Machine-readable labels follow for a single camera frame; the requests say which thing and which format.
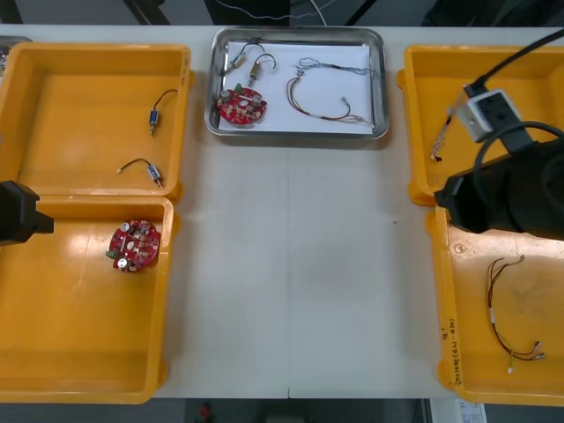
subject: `floor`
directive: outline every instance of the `floor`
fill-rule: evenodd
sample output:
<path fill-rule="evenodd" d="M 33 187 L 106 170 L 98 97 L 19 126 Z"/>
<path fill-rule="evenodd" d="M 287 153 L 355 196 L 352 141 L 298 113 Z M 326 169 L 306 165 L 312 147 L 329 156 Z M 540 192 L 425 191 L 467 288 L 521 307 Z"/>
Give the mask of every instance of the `floor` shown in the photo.
<path fill-rule="evenodd" d="M 194 423 L 204 401 L 153 399 L 143 405 L 2 404 L 2 423 Z M 301 416 L 307 423 L 422 422 L 416 400 L 212 400 L 214 423 L 262 423 Z"/>

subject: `red circuit board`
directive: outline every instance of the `red circuit board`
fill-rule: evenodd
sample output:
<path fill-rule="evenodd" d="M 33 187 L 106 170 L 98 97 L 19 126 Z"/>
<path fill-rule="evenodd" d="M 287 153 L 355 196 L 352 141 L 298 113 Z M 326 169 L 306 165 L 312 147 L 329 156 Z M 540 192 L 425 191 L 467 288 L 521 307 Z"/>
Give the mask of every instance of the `red circuit board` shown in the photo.
<path fill-rule="evenodd" d="M 234 90 L 227 90 L 230 94 L 229 101 L 218 100 L 219 114 L 233 125 L 250 125 L 251 123 L 260 121 L 264 113 L 266 113 L 267 102 L 262 100 L 263 96 L 251 90 L 243 88 L 239 93 Z M 261 98 L 261 105 L 256 106 L 253 103 L 253 97 Z"/>
<path fill-rule="evenodd" d="M 115 231 L 107 256 L 115 257 L 114 269 L 140 271 L 157 257 L 159 245 L 160 234 L 153 224 L 146 220 L 129 220 Z"/>

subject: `black cable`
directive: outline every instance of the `black cable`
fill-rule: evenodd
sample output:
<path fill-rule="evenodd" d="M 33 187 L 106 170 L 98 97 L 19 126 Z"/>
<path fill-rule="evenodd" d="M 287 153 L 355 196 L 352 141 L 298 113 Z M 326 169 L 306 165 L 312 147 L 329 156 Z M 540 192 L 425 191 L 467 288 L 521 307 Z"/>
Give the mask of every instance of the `black cable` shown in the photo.
<path fill-rule="evenodd" d="M 539 47 L 543 47 L 545 44 L 556 41 L 562 37 L 564 37 L 564 29 L 560 29 L 555 33 L 551 33 L 550 35 L 547 35 L 546 37 L 541 38 L 540 40 L 537 40 L 532 44 L 529 44 L 527 47 L 520 49 L 515 54 L 509 56 L 507 59 L 495 65 L 491 70 L 489 70 L 487 73 L 485 73 L 484 75 L 476 79 L 473 83 L 471 83 L 471 86 L 474 87 L 484 86 L 489 78 L 491 78 L 497 72 L 501 71 L 508 64 L 513 63 L 515 60 L 529 54 L 531 51 L 536 50 Z"/>
<path fill-rule="evenodd" d="M 163 94 L 160 95 L 159 99 L 157 101 L 155 101 L 155 105 L 152 107 L 153 110 L 155 110 L 157 108 L 157 106 L 159 105 L 160 101 L 163 99 L 163 97 L 165 95 L 167 95 L 168 93 L 178 93 L 178 90 L 172 88 L 170 90 L 166 90 L 165 92 L 163 92 Z"/>
<path fill-rule="evenodd" d="M 151 165 L 151 163 L 149 162 L 149 160 L 143 159 L 142 157 L 140 157 L 139 159 L 132 160 L 132 161 L 130 161 L 129 163 L 126 163 L 125 165 L 123 165 L 122 167 L 120 167 L 119 169 L 117 169 L 117 173 L 120 174 L 121 172 L 123 172 L 123 171 L 125 170 L 126 167 L 129 167 L 129 166 L 131 166 L 133 163 L 136 163 L 136 162 L 138 162 L 138 161 L 144 161 L 144 162 L 147 164 L 147 166 L 150 166 L 150 165 Z"/>
<path fill-rule="evenodd" d="M 377 1 L 378 0 L 366 0 L 349 20 L 346 21 L 345 26 L 355 26 L 359 19 L 362 18 Z"/>
<path fill-rule="evenodd" d="M 480 200 L 482 200 L 484 204 L 488 205 L 494 210 L 496 209 L 496 204 L 494 204 L 494 202 L 488 197 L 486 190 L 484 189 L 484 184 L 482 183 L 482 162 L 484 161 L 484 157 L 486 156 L 489 148 L 495 143 L 495 141 L 497 141 L 499 137 L 502 137 L 509 132 L 514 132 L 516 130 L 522 130 L 525 128 L 543 130 L 545 132 L 553 134 L 556 137 L 564 138 L 564 132 L 559 130 L 558 128 L 554 128 L 541 122 L 526 121 L 509 125 L 502 130 L 490 132 L 489 134 L 484 135 L 476 141 L 477 143 L 483 142 L 484 144 L 479 149 L 479 152 L 476 155 L 476 159 L 474 160 L 474 168 L 472 169 L 472 182 Z"/>

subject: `handwritten label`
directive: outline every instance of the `handwritten label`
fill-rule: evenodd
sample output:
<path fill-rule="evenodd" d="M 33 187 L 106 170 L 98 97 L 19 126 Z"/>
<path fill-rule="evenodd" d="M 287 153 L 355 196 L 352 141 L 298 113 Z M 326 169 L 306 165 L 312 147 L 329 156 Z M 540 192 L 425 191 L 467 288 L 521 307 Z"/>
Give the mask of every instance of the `handwritten label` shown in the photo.
<path fill-rule="evenodd" d="M 182 63 L 182 78 L 180 80 L 180 85 L 186 84 L 187 75 L 188 75 L 188 55 L 184 55 L 184 62 Z"/>
<path fill-rule="evenodd" d="M 452 368 L 455 372 L 455 385 L 462 385 L 462 372 L 460 370 L 460 352 L 458 350 L 458 342 L 455 341 L 456 322 L 455 319 L 449 319 L 449 332 L 452 335 L 450 341 L 451 355 L 452 355 Z"/>

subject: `cable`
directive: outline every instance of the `cable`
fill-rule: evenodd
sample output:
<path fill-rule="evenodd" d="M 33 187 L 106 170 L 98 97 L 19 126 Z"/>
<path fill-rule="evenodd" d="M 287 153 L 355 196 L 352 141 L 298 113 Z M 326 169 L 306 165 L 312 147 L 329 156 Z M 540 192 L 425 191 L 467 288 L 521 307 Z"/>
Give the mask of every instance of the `cable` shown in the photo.
<path fill-rule="evenodd" d="M 319 7 L 317 7 L 317 4 L 315 4 L 315 0 L 309 0 L 309 2 L 311 3 L 312 6 L 314 6 L 314 9 L 317 12 L 317 14 L 319 15 L 319 18 L 321 19 L 321 21 L 323 22 L 323 25 L 327 26 L 327 21 L 325 20 L 325 17 L 323 16 L 321 11 L 319 10 Z"/>
<path fill-rule="evenodd" d="M 298 83 L 302 80 L 303 75 L 304 75 L 303 70 L 301 70 L 296 78 L 292 78 L 286 83 L 286 98 L 290 103 L 290 106 L 292 106 L 295 110 L 297 110 L 300 113 L 303 113 L 304 115 L 314 117 L 316 119 L 323 119 L 324 121 L 333 121 L 333 122 L 342 122 L 342 123 L 351 123 L 351 124 L 368 124 L 374 127 L 374 125 L 372 125 L 371 122 L 367 121 L 362 116 L 351 114 L 351 104 L 348 102 L 346 97 L 341 97 L 341 101 L 345 104 L 347 108 L 346 113 L 341 116 L 331 117 L 331 116 L 323 116 L 323 115 L 314 115 L 313 113 L 310 113 L 307 110 L 305 110 L 294 97 L 294 90 L 298 85 Z"/>
<path fill-rule="evenodd" d="M 514 132 L 516 130 L 521 130 L 525 128 L 543 130 L 545 132 L 553 134 L 556 137 L 564 138 L 564 132 L 559 130 L 558 128 L 554 128 L 550 125 L 541 122 L 526 121 L 526 122 L 519 122 L 513 125 L 509 125 L 502 130 L 490 132 L 489 134 L 484 135 L 483 137 L 481 137 L 476 141 L 477 143 L 483 142 L 484 144 L 479 149 L 479 152 L 476 155 L 476 159 L 474 160 L 474 168 L 472 169 L 472 181 L 474 184 L 474 189 L 476 190 L 476 193 L 478 194 L 480 200 L 482 200 L 484 204 L 488 205 L 494 210 L 497 208 L 497 204 L 494 204 L 494 201 L 488 198 L 488 195 L 486 194 L 486 190 L 484 188 L 484 184 L 482 183 L 482 167 L 483 167 L 482 162 L 484 161 L 484 157 L 486 156 L 489 148 L 495 143 L 495 141 L 497 141 L 499 137 L 502 137 L 505 134 L 508 134 L 509 132 Z"/>
<path fill-rule="evenodd" d="M 162 180 L 162 176 L 160 175 L 159 169 L 151 164 L 151 162 L 147 159 L 144 159 L 142 157 L 140 157 L 139 159 L 135 159 L 132 160 L 128 163 L 126 163 L 125 165 L 123 165 L 122 167 L 120 167 L 119 169 L 117 169 L 117 173 L 120 174 L 121 172 L 123 172 L 126 168 L 128 168 L 129 166 L 131 166 L 133 163 L 137 163 L 138 161 L 144 161 L 147 165 L 147 172 L 149 172 L 149 176 L 151 176 L 151 179 L 153 182 L 155 182 L 157 184 L 157 186 L 159 188 L 163 188 L 164 187 L 164 182 Z"/>
<path fill-rule="evenodd" d="M 157 110 L 157 106 L 159 105 L 160 101 L 165 97 L 165 95 L 169 93 L 178 93 L 176 89 L 170 89 L 163 92 L 160 95 L 159 99 L 155 101 L 155 105 L 152 107 L 151 112 L 149 112 L 149 134 L 152 135 L 155 131 L 155 128 L 159 124 L 159 110 Z"/>
<path fill-rule="evenodd" d="M 143 159 L 142 157 L 140 157 L 139 159 L 135 159 L 135 160 L 132 160 L 132 161 L 130 161 L 130 162 L 124 164 L 122 167 L 120 167 L 119 169 L 117 169 L 117 173 L 120 174 L 120 173 L 123 172 L 127 167 L 131 166 L 133 163 L 137 163 L 138 161 L 144 161 L 144 162 L 147 164 L 147 166 L 150 166 L 150 165 L 151 165 L 151 163 L 149 162 L 149 160 Z"/>
<path fill-rule="evenodd" d="M 247 49 L 248 46 L 258 46 L 261 48 L 261 50 L 264 53 L 264 47 L 261 45 L 260 42 L 258 41 L 249 41 L 247 44 L 245 44 L 242 49 L 239 51 L 239 53 L 237 53 L 237 56 L 235 56 L 233 58 L 233 60 L 231 60 L 231 62 L 229 62 L 229 66 L 227 67 L 226 70 L 223 70 L 220 74 L 222 77 L 224 77 L 225 75 L 231 73 L 233 71 L 233 69 L 239 69 L 241 67 L 242 64 L 245 63 L 245 61 L 247 60 L 246 55 L 247 53 L 245 52 L 245 50 Z"/>
<path fill-rule="evenodd" d="M 338 64 L 322 63 L 322 62 L 320 62 L 316 59 L 313 59 L 311 57 L 304 57 L 304 58 L 300 59 L 300 61 L 298 62 L 298 66 L 296 66 L 296 67 L 298 69 L 303 70 L 303 71 L 307 71 L 308 69 L 316 69 L 316 68 L 338 69 L 340 71 L 352 72 L 352 73 L 355 73 L 355 74 L 361 75 L 361 76 L 370 75 L 374 72 L 370 68 L 352 68 L 352 67 L 346 67 L 346 66 L 339 66 Z"/>
<path fill-rule="evenodd" d="M 519 51 L 517 51 L 513 55 L 509 56 L 505 60 L 503 60 L 500 63 L 498 63 L 497 65 L 495 65 L 491 70 L 489 70 L 487 73 L 485 73 L 484 75 L 482 75 L 481 77 L 476 79 L 473 83 L 471 83 L 471 86 L 476 87 L 476 86 L 485 85 L 489 78 L 491 78 L 497 72 L 501 71 L 508 64 L 513 63 L 518 58 L 529 54 L 531 51 L 536 50 L 537 48 L 542 47 L 545 44 L 548 44 L 549 42 L 556 41 L 561 37 L 564 37 L 564 29 L 560 29 L 559 31 L 556 31 L 555 33 L 551 33 L 550 35 L 547 35 L 546 37 L 541 38 L 540 40 L 537 40 L 537 41 L 533 42 L 532 44 L 529 44 L 527 47 L 520 49 Z"/>
<path fill-rule="evenodd" d="M 274 71 L 276 69 L 276 66 L 277 66 L 276 65 L 276 58 L 273 55 L 271 55 L 270 53 L 262 53 L 259 57 L 256 58 L 255 63 L 260 63 L 258 60 L 261 57 L 265 57 L 265 56 L 270 57 L 274 61 L 274 66 L 272 67 L 272 70 Z"/>
<path fill-rule="evenodd" d="M 274 71 L 276 70 L 276 58 L 274 58 L 274 56 L 270 53 L 262 53 L 259 57 L 256 58 L 255 62 L 253 63 L 253 67 L 250 69 L 248 83 L 249 88 L 251 88 L 255 84 L 255 81 L 258 79 L 258 74 L 261 71 L 261 66 L 263 65 L 261 63 L 261 57 L 265 56 L 270 57 L 274 61 L 274 66 L 272 66 L 272 73 L 274 73 Z"/>
<path fill-rule="evenodd" d="M 495 283 L 498 281 L 498 279 L 500 278 L 503 271 L 505 271 L 505 269 L 507 269 L 510 266 L 515 266 L 516 264 L 521 263 L 524 259 L 525 259 L 525 256 L 520 256 L 517 261 L 502 264 L 500 267 L 495 269 L 495 265 L 498 262 L 500 262 L 501 260 L 503 260 L 503 258 L 498 258 L 497 260 L 494 260 L 493 262 L 491 262 L 489 264 L 489 266 L 487 267 L 487 276 L 488 276 L 487 282 L 486 282 L 487 306 L 488 306 L 488 309 L 489 309 L 489 312 L 490 312 L 490 320 L 491 320 L 493 333 L 495 334 L 495 337 L 497 338 L 501 347 L 506 351 L 506 353 L 509 354 L 508 373 L 510 373 L 510 374 L 513 373 L 513 366 L 512 366 L 513 358 L 516 358 L 516 359 L 521 360 L 521 361 L 534 361 L 534 360 L 541 360 L 546 356 L 546 354 L 544 354 L 542 352 L 540 354 L 535 355 L 534 357 L 528 357 L 528 356 L 531 356 L 533 353 L 535 353 L 537 351 L 537 349 L 542 345 L 542 343 L 540 341 L 536 341 L 535 345 L 528 352 L 517 352 L 517 351 L 515 351 L 511 347 L 511 345 L 509 344 L 507 339 L 505 339 L 502 336 L 502 334 L 500 334 L 500 332 L 497 330 L 497 327 L 495 326 L 495 316 L 494 316 L 494 306 L 493 306 Z"/>
<path fill-rule="evenodd" d="M 245 9 L 243 9 L 242 7 L 239 6 L 232 6 L 230 4 L 225 4 L 223 3 L 221 0 L 215 0 L 217 3 L 221 4 L 223 7 L 226 7 L 227 9 L 233 9 L 235 11 L 242 11 L 243 13 L 247 14 L 248 16 L 250 16 L 253 19 L 271 19 L 271 20 L 281 20 L 281 19 L 286 19 L 286 18 L 294 18 L 294 19 L 301 19 L 301 18 L 305 18 L 306 16 L 318 16 L 317 12 L 315 13 L 302 13 L 301 15 L 284 15 L 284 16 L 278 16 L 278 17 L 273 17 L 273 16 L 255 16 L 252 13 L 246 11 Z M 319 7 L 319 10 L 322 11 L 323 9 L 325 9 L 327 6 L 332 5 L 333 3 L 335 3 L 337 0 L 330 0 L 328 3 L 324 4 L 323 6 Z"/>
<path fill-rule="evenodd" d="M 155 105 L 152 107 L 153 110 L 155 110 L 157 108 L 157 106 L 159 105 L 160 101 L 163 99 L 163 97 L 165 95 L 167 95 L 168 93 L 178 93 L 178 90 L 176 89 L 171 89 L 171 90 L 166 90 L 165 92 L 163 92 L 163 94 L 160 95 L 159 99 L 157 101 L 155 101 Z"/>

